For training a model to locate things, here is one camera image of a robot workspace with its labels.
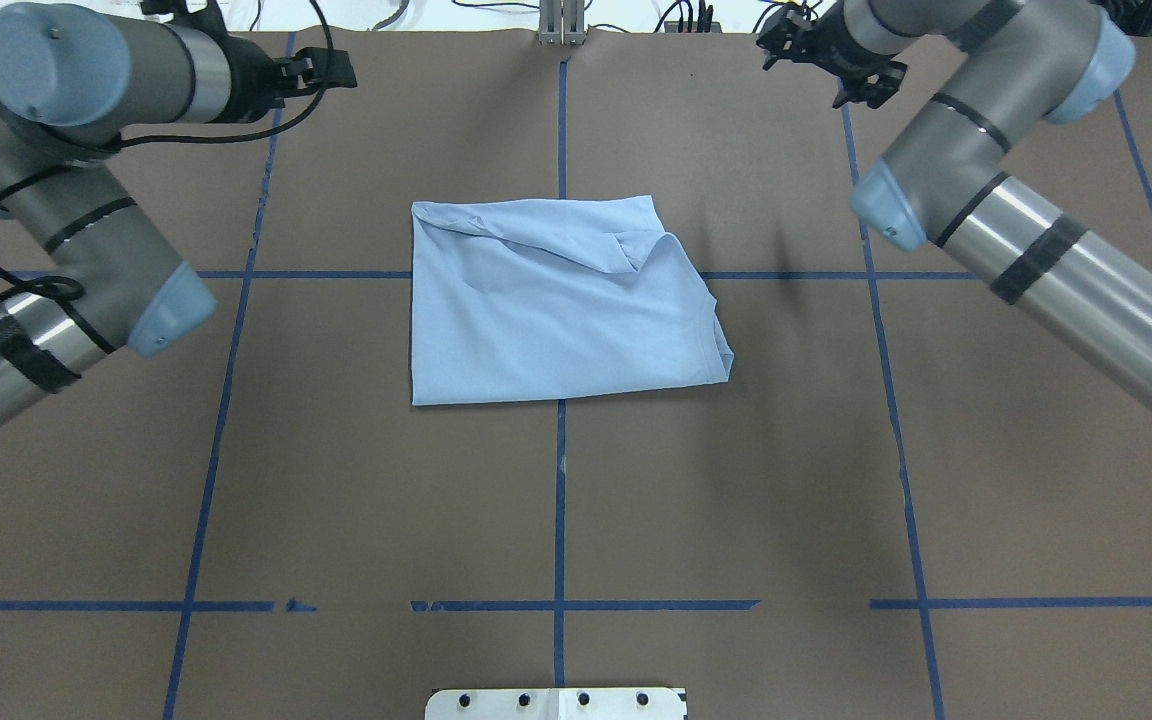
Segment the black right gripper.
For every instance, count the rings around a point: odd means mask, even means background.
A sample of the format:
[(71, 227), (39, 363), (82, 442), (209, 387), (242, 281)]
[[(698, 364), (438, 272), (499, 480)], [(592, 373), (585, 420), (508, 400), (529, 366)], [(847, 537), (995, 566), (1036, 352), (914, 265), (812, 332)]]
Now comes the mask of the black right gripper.
[(854, 103), (870, 109), (882, 108), (900, 91), (909, 68), (902, 61), (893, 61), (893, 54), (876, 53), (861, 45), (847, 29), (840, 5), (823, 15), (806, 3), (776, 5), (763, 20), (756, 46), (765, 54), (765, 70), (776, 61), (791, 61), (814, 65), (840, 79), (833, 109)]

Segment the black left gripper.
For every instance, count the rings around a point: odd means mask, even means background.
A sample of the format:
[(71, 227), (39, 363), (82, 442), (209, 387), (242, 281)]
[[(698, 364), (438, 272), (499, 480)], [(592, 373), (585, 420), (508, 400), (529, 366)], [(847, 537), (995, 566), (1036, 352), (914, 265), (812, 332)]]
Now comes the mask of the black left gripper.
[(358, 88), (347, 51), (303, 47), (291, 56), (270, 56), (229, 32), (219, 1), (205, 1), (197, 10), (187, 1), (146, 1), (143, 13), (168, 18), (166, 26), (185, 56), (185, 105), (175, 123), (253, 123), (270, 109), (282, 109), (289, 97)]

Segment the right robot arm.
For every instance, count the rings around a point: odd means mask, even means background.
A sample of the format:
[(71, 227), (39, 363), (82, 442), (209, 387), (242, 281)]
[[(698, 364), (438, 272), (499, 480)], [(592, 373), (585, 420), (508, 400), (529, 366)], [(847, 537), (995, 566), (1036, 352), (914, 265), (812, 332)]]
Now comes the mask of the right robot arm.
[(1134, 41), (1102, 6), (786, 1), (756, 46), (765, 69), (829, 73), (836, 108), (879, 108), (905, 81), (905, 50), (932, 37), (963, 59), (856, 179), (852, 213), (902, 250), (941, 249), (1152, 414), (1152, 272), (1006, 165), (1037, 126), (1085, 118), (1132, 71)]

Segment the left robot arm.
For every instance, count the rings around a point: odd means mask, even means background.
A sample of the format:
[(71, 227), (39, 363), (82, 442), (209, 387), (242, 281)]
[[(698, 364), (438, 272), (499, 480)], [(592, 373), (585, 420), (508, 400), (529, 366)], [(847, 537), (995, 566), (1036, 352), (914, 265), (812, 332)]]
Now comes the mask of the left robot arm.
[(214, 314), (200, 275), (108, 161), (151, 143), (264, 141), (293, 122), (127, 138), (132, 126), (250, 124), (306, 97), (303, 122), (326, 91), (358, 83), (321, 29), (321, 47), (274, 58), (230, 33), (217, 1), (142, 1), (137, 18), (0, 8), (0, 427), (120, 348), (154, 356)]

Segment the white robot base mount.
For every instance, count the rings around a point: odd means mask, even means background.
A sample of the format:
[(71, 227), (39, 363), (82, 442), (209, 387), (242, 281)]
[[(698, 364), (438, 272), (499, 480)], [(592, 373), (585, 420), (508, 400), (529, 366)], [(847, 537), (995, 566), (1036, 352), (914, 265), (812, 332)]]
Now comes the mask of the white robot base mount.
[(575, 687), (444, 689), (425, 719), (687, 719), (684, 689)]

